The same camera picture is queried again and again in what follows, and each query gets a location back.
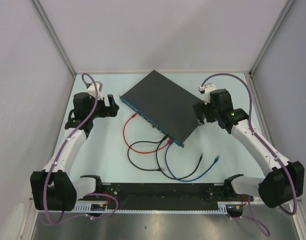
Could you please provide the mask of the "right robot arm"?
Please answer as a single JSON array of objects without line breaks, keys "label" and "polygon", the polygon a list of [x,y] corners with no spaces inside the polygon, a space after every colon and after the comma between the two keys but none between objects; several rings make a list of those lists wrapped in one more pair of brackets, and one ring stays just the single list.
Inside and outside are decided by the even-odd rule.
[{"label": "right robot arm", "polygon": [[263,178],[243,174],[230,177],[230,184],[223,188],[224,196],[230,201],[235,201],[241,194],[259,197],[271,209],[300,197],[304,188],[304,166],[283,156],[251,128],[249,115],[243,109],[233,107],[226,89],[217,89],[211,84],[200,87],[199,92],[204,99],[193,105],[199,123],[217,122],[247,149],[264,175]]}]

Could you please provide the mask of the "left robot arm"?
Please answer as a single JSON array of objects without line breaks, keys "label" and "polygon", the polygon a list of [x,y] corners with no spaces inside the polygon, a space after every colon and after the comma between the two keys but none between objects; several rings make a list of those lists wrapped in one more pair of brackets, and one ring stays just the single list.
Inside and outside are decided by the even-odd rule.
[{"label": "left robot arm", "polygon": [[118,114],[120,107],[113,95],[109,94],[107,98],[109,105],[86,92],[73,96],[73,109],[68,114],[59,148],[43,170],[34,171],[30,176],[37,210],[72,211],[77,200],[84,196],[93,200],[103,196],[100,176],[87,174],[72,181],[69,175],[79,150],[91,133],[94,119],[116,117]]}]

